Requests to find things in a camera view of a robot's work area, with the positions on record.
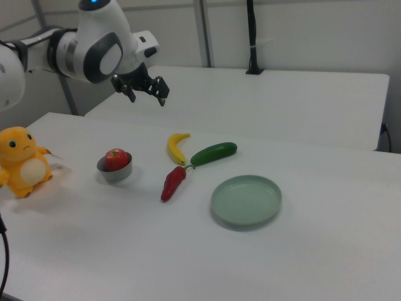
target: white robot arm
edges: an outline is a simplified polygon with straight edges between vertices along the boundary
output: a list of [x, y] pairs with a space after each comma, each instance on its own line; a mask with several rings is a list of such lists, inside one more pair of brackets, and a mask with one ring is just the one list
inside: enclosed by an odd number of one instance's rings
[[159, 50], [149, 31], [131, 33], [116, 0], [80, 0], [78, 29], [44, 29], [0, 45], [0, 110], [20, 101], [24, 73], [42, 69], [91, 83], [111, 79], [117, 92], [135, 101], [133, 90], [169, 94], [162, 77], [150, 78], [144, 61]]

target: plush toy arm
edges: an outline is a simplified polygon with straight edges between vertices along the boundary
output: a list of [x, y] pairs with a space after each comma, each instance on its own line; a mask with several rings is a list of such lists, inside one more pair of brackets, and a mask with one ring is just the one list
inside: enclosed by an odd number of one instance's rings
[[36, 149], [42, 155], [50, 155], [51, 154], [50, 150], [45, 149], [44, 147], [38, 146]]
[[10, 173], [7, 169], [0, 169], [0, 187], [6, 185], [10, 179]]

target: red chili pepper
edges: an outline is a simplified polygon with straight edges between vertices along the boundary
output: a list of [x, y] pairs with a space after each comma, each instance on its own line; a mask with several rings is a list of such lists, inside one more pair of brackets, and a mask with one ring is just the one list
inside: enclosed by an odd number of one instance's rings
[[163, 202], [167, 202], [173, 196], [178, 186], [180, 186], [181, 182], [187, 177], [186, 170], [189, 167], [195, 169], [195, 166], [193, 165], [188, 165], [185, 167], [177, 166], [167, 175], [164, 181], [164, 189], [162, 192]]

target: green plate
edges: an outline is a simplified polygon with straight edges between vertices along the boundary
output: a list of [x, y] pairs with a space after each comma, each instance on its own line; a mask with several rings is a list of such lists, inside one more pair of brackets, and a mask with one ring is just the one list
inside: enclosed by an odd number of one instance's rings
[[212, 195], [212, 211], [236, 226], [271, 219], [281, 207], [280, 188], [260, 176], [238, 176], [221, 183]]

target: pepper stem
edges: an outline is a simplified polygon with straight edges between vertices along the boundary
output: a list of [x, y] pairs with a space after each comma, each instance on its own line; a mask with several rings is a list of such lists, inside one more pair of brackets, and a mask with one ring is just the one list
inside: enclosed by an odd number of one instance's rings
[[191, 165], [185, 166], [184, 169], [187, 170], [187, 169], [190, 168], [190, 167], [193, 168], [193, 169], [195, 169], [195, 165], [192, 165], [192, 164], [191, 164]]

